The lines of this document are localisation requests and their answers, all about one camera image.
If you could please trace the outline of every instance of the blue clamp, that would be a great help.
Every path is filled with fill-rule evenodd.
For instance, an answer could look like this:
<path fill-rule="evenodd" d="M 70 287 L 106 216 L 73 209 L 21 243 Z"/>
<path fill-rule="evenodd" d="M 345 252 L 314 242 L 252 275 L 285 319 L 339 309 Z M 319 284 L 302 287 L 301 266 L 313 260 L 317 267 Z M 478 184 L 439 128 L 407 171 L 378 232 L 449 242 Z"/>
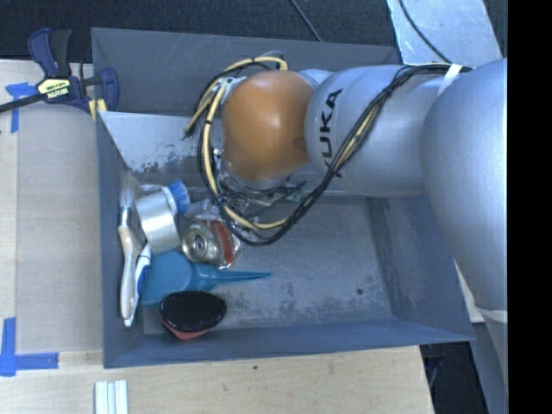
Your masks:
<path fill-rule="evenodd" d="M 59 353 L 16 354 L 16 319 L 4 319 L 0 376 L 13 377 L 20 370 L 57 369 L 59 357 Z"/>
<path fill-rule="evenodd" d="M 71 75 L 71 67 L 67 62 L 67 43 L 71 30 L 61 29 L 52 31 L 43 28 L 36 31 L 28 39 L 28 50 L 44 72 L 44 79 L 36 86 L 37 91 L 44 94 L 43 101 L 50 104 L 68 104 L 90 113 L 91 101 L 86 95 L 85 86 Z M 114 110 L 119 101 L 118 80 L 115 69 L 105 68 L 100 72 L 103 84 L 103 100 L 110 110 Z M 50 91 L 52 82 L 68 81 L 68 85 L 61 85 L 58 91 Z"/>
<path fill-rule="evenodd" d="M 71 36 L 68 29 L 52 31 L 43 28 L 36 31 L 28 39 L 28 50 L 33 61 L 38 63 L 44 72 L 44 79 L 36 85 L 34 93 L 28 94 L 30 89 L 25 86 L 25 93 L 10 91 L 14 101 L 0 104 L 0 114 L 9 110 L 16 110 L 28 104 L 43 101 L 49 104 L 67 104 L 91 114 L 90 97 L 86 95 L 86 87 L 103 85 L 103 101 L 107 109 L 115 110 L 119 101 L 119 83 L 115 69 L 106 67 L 100 69 L 99 75 L 81 79 L 71 75 L 71 67 L 67 62 L 67 42 Z M 12 116 L 12 132 L 17 131 L 19 114 Z"/>

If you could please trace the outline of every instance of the silver duct tape roll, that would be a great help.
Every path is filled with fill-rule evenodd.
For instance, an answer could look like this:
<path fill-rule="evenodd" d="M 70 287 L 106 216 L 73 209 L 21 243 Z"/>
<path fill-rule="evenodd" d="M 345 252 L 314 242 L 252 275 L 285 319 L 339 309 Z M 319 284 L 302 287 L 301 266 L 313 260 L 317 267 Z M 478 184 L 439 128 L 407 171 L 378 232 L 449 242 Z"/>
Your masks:
<path fill-rule="evenodd" d="M 136 200 L 141 227 L 153 254 L 180 246 L 180 235 L 165 193 L 159 191 Z"/>

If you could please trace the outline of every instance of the gray box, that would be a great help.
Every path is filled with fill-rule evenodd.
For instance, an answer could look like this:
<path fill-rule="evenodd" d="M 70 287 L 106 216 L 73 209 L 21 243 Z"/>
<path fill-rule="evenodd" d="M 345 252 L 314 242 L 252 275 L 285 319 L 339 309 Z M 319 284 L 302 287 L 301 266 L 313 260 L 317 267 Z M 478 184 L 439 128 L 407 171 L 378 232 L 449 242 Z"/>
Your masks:
<path fill-rule="evenodd" d="M 364 45 L 116 29 L 93 29 L 92 39 L 95 67 L 113 66 L 119 73 L 118 110 L 179 116 L 191 114 L 199 92 L 224 67 L 269 50 L 282 51 L 297 71 L 398 62 L 392 48 Z M 140 131 L 129 129 L 133 133 Z M 339 191 L 325 194 L 273 245 L 245 247 L 235 268 L 273 275 L 215 289 L 229 309 L 208 334 L 178 341 L 147 310 L 126 330 L 118 311 L 122 249 L 116 230 L 124 162 L 101 118 L 97 148 L 105 367 L 473 339 L 455 265 L 428 198 L 372 199 Z M 194 171 L 193 158 L 187 158 L 149 172 L 148 180 L 153 174 L 163 184 L 176 178 L 194 184 Z M 192 187 L 199 198 L 200 185 Z"/>

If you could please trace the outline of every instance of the white plastic piece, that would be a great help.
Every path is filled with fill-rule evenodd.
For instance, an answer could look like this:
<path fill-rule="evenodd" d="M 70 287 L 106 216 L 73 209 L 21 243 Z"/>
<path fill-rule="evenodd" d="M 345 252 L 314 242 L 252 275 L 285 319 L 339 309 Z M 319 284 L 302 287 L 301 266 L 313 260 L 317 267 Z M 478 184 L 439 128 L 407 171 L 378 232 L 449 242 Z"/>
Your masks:
<path fill-rule="evenodd" d="M 129 414 L 129 389 L 126 380 L 96 382 L 94 414 Z"/>

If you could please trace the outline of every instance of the black floor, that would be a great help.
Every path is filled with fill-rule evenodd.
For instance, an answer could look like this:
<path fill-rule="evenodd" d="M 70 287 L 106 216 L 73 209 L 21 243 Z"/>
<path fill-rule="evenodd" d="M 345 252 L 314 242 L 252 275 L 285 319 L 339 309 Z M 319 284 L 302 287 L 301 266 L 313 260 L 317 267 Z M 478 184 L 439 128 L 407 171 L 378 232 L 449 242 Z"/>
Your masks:
<path fill-rule="evenodd" d="M 395 45 L 386 0 L 296 1 L 323 41 Z M 484 2 L 507 56 L 508 0 Z M 73 62 L 91 62 L 91 27 L 317 40 L 290 0 L 0 0 L 0 58 L 27 58 L 28 36 L 44 27 L 73 30 Z M 487 413 L 467 343 L 422 353 L 437 414 Z"/>

